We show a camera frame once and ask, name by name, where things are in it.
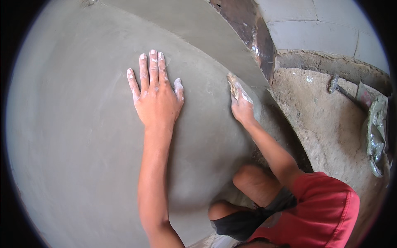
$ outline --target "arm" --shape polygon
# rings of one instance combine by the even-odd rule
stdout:
[[[236,100],[233,95],[231,96],[231,110],[234,117],[251,135],[278,181],[291,189],[295,179],[304,172],[298,168],[293,157],[255,120],[253,104],[242,97],[242,93],[246,96],[247,94],[241,85],[238,84],[236,87],[239,91],[239,99]]]
[[[173,127],[183,105],[181,80],[168,81],[164,55],[150,51],[139,57],[141,90],[131,68],[127,78],[138,116],[145,125],[141,171],[138,180],[138,209],[151,247],[185,247],[168,217],[167,160]]]

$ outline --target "white painted wall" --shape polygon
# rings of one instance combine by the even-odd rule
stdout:
[[[354,57],[389,73],[378,36],[353,0],[255,0],[274,45]]]

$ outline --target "hand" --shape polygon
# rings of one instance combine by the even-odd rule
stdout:
[[[146,54],[139,56],[141,90],[139,90],[133,70],[131,68],[127,70],[134,105],[145,129],[172,130],[184,103],[181,79],[175,80],[174,90],[172,90],[163,53],[157,53],[155,49],[152,49],[149,59],[148,75],[147,56]]]
[[[246,126],[256,121],[254,118],[254,105],[249,101],[251,98],[241,87],[240,83],[236,83],[235,86],[239,92],[239,99],[237,100],[233,94],[230,94],[231,111],[236,120]]]

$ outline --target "black shorts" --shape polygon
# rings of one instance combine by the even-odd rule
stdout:
[[[244,242],[275,212],[293,208],[296,205],[297,200],[294,195],[286,188],[282,188],[266,208],[258,208],[254,211],[239,211],[211,221],[211,225],[217,234],[227,235]]]

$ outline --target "red shirt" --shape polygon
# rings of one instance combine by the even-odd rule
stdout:
[[[347,184],[323,172],[298,177],[294,208],[270,216],[248,239],[264,237],[295,247],[344,247],[358,216],[360,199]]]

